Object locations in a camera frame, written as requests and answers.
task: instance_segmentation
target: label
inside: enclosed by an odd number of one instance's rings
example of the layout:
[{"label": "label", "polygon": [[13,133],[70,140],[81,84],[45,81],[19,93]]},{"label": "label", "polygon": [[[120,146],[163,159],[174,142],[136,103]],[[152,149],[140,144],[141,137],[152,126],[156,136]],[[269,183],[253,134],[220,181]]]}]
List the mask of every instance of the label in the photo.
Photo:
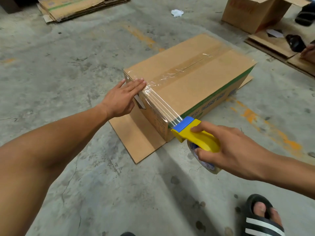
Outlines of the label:
[{"label": "label", "polygon": [[187,141],[187,145],[188,145],[188,147],[189,147],[191,153],[195,156],[195,158],[200,162],[200,164],[201,164],[204,168],[206,168],[206,169],[209,170],[209,171],[215,171],[215,166],[214,166],[214,165],[212,165],[212,164],[210,164],[210,163],[207,163],[207,162],[204,162],[204,161],[200,161],[200,160],[198,159],[198,156],[197,156],[196,153],[195,153],[195,149],[196,149],[196,148],[199,148],[198,145],[196,145],[195,143],[192,143],[192,142],[190,142],[190,141]]}]

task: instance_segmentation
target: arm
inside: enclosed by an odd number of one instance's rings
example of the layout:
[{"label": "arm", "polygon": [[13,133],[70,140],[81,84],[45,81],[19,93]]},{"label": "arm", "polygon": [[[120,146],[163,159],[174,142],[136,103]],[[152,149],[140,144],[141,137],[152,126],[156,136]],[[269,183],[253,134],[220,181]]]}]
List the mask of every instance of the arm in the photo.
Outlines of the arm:
[{"label": "arm", "polygon": [[25,235],[48,188],[109,119],[131,112],[143,79],[121,81],[87,111],[37,128],[0,147],[1,235]]},{"label": "arm", "polygon": [[200,160],[238,177],[267,182],[315,199],[315,166],[270,152],[237,128],[203,121],[191,131],[209,132],[221,144],[217,153],[196,149]]}]

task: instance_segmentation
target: white paper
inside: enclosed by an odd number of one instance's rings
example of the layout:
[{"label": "white paper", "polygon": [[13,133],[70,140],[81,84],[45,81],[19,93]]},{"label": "white paper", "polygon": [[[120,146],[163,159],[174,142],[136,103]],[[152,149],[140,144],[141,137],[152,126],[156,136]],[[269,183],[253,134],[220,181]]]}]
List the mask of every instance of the white paper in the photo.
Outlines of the white paper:
[{"label": "white paper", "polygon": [[266,32],[269,33],[270,35],[277,37],[277,38],[284,38],[284,35],[281,32],[276,31],[274,29],[267,29]]},{"label": "white paper", "polygon": [[181,11],[181,10],[175,9],[175,10],[172,10],[172,11],[171,11],[171,14],[172,14],[174,17],[181,17],[181,16],[184,14],[184,12]]}]

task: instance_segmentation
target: foot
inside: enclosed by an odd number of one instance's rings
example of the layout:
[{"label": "foot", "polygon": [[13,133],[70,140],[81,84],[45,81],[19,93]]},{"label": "foot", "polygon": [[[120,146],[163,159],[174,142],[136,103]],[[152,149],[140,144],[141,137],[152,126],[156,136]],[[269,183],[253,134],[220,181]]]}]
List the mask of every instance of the foot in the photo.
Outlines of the foot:
[{"label": "foot", "polygon": [[302,52],[301,58],[315,64],[315,44],[309,44]]},{"label": "foot", "polygon": [[[257,202],[254,205],[254,209],[253,212],[255,215],[257,216],[261,216],[261,217],[265,217],[265,213],[266,213],[266,206],[264,203],[262,202]],[[279,224],[280,226],[282,226],[282,222],[281,222],[281,218],[278,214],[278,212],[276,211],[275,208],[271,208],[270,209],[270,220],[272,220],[273,222]]]}]

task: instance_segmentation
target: toe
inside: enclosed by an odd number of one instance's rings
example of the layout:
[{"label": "toe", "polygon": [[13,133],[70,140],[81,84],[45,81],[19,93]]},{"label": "toe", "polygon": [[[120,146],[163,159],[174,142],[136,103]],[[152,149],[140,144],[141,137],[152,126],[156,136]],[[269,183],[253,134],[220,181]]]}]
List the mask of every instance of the toe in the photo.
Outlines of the toe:
[{"label": "toe", "polygon": [[254,214],[261,216],[261,217],[265,217],[265,212],[266,212],[266,206],[264,203],[262,202],[257,202],[254,205]]},{"label": "toe", "polygon": [[270,216],[271,220],[282,226],[281,218],[277,210],[275,208],[271,208],[270,213],[271,213],[271,216]]}]

